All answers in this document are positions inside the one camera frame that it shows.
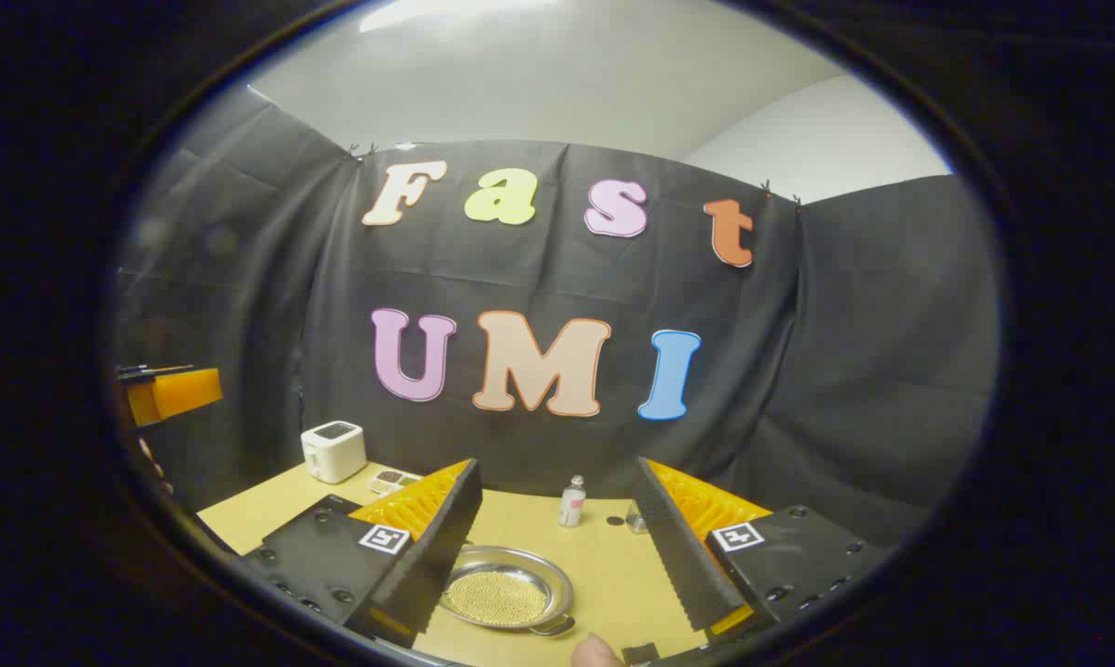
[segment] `small container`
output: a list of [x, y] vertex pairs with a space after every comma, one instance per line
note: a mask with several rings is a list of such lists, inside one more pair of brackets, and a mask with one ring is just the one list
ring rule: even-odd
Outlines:
[[574, 528], [582, 520], [582, 503], [586, 501], [586, 490], [582, 487], [582, 475], [575, 474], [561, 494], [561, 512], [558, 523], [561, 526]]
[[630, 528], [633, 533], [648, 532], [648, 526], [643, 523], [643, 515], [639, 512], [639, 505], [636, 504], [636, 501], [633, 501], [628, 508], [628, 518], [624, 521], [628, 522], [628, 528]]

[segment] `white toaster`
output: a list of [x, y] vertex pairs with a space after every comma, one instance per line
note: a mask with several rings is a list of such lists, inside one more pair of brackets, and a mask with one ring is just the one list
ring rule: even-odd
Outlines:
[[328, 422], [303, 434], [303, 456], [311, 477], [338, 484], [368, 465], [363, 428], [347, 422]]

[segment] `screw hole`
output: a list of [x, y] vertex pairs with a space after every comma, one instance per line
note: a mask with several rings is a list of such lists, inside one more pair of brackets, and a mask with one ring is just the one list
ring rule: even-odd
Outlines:
[[770, 588], [770, 590], [768, 590], [768, 599], [770, 602], [776, 602], [777, 599], [785, 599], [789, 592], [792, 592], [792, 587]]

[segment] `ceiling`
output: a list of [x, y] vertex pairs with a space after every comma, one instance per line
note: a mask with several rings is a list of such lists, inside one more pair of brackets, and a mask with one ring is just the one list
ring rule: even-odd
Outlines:
[[[421, 11], [432, 0], [397, 2]], [[448, 9], [375, 30], [369, 19], [361, 32], [363, 18], [382, 8], [366, 6], [249, 84], [346, 147], [552, 139], [679, 161], [753, 110], [842, 74], [747, 13], [708, 1], [434, 6]]]

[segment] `white wall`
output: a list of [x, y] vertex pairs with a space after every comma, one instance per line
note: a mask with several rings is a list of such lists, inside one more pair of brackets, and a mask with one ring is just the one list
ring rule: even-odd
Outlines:
[[763, 107], [682, 162], [804, 203], [950, 173], [924, 135], [874, 90], [838, 76]]

